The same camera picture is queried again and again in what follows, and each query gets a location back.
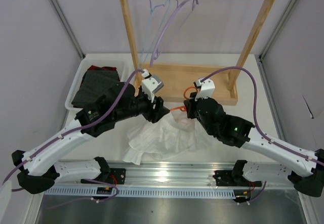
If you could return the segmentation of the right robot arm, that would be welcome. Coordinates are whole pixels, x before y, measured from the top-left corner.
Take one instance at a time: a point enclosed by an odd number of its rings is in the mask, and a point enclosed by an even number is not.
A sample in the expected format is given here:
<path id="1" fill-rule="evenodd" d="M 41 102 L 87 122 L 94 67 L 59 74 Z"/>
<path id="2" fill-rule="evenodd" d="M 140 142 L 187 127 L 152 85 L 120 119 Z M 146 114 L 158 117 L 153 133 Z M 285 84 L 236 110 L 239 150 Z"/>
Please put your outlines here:
<path id="1" fill-rule="evenodd" d="M 212 98 L 184 101 L 187 117 L 196 119 L 206 133 L 221 143 L 262 154 L 275 160 L 275 165 L 247 160 L 236 161 L 232 171 L 216 171 L 219 186 L 246 187 L 249 183 L 290 183 L 295 190 L 311 197 L 323 192 L 323 150 L 308 151 L 270 137 L 255 123 L 225 113 Z"/>

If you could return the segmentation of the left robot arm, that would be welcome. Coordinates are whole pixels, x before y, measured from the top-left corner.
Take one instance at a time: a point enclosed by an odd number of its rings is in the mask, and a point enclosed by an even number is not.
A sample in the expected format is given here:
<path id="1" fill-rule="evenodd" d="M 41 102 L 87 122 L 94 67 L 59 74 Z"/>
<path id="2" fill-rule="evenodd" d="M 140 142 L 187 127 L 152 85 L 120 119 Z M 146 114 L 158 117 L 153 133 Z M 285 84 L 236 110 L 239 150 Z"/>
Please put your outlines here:
<path id="1" fill-rule="evenodd" d="M 15 151 L 12 159 L 20 170 L 19 186 L 38 194 L 58 183 L 111 183 L 111 169 L 103 157 L 79 162 L 64 162 L 62 158 L 83 143 L 114 129 L 120 121 L 142 115 L 151 123 L 158 122 L 169 113 L 163 99 L 155 96 L 163 85 L 155 79 L 145 79 L 135 95 L 133 85 L 119 82 L 80 110 L 68 126 L 47 142 L 30 151 Z"/>

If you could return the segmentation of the white skirt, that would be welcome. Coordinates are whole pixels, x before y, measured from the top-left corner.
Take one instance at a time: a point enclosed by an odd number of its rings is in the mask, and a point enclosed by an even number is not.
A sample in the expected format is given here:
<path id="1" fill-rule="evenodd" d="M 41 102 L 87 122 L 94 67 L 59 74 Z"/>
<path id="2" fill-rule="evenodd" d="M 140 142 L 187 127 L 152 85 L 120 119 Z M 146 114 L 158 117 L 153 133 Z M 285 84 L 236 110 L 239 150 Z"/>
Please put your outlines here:
<path id="1" fill-rule="evenodd" d="M 184 112 L 170 112 L 157 123 L 140 123 L 127 132 L 129 146 L 123 161 L 139 165 L 144 154 L 167 160 L 186 151 L 207 149 L 217 140 L 196 119 Z"/>

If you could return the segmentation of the orange plastic hanger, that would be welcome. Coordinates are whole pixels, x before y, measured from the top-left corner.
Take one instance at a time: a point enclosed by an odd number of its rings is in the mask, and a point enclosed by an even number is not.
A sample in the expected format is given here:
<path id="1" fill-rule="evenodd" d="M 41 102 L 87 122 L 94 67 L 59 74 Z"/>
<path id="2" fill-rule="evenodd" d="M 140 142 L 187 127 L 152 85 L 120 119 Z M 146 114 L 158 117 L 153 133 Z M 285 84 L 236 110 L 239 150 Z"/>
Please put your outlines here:
<path id="1" fill-rule="evenodd" d="M 196 93 L 198 92 L 198 89 L 196 89 L 194 86 L 189 86 L 189 87 L 187 87 L 185 90 L 184 90 L 184 92 L 183 92 L 183 97 L 184 97 L 184 99 L 189 99 L 189 94 L 188 94 L 188 91 L 190 91 L 190 90 L 193 90 L 193 91 L 195 91 Z M 177 110 L 179 110 L 179 111 L 181 111 L 181 112 L 186 112 L 187 110 L 186 110 L 186 107 L 183 105 L 183 106 L 178 106 L 178 107 L 175 107 L 175 108 L 171 108 L 170 109 L 170 111 L 172 112 L 172 111 L 177 111 Z"/>

